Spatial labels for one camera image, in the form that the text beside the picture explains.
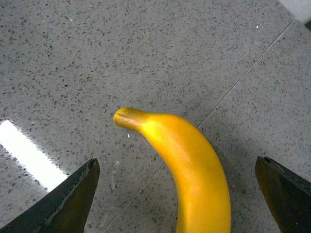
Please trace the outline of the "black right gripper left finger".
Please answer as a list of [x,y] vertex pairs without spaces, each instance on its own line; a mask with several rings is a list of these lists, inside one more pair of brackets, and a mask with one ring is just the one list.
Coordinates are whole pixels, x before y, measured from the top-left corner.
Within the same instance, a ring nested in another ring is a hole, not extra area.
[[2,233],[83,233],[100,174],[90,159],[35,205],[2,227]]

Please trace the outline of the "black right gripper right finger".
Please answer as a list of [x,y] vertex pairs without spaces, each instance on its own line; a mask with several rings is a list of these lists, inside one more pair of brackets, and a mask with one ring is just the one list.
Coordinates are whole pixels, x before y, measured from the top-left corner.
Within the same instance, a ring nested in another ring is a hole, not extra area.
[[311,183],[269,157],[258,157],[255,175],[282,233],[311,231]]

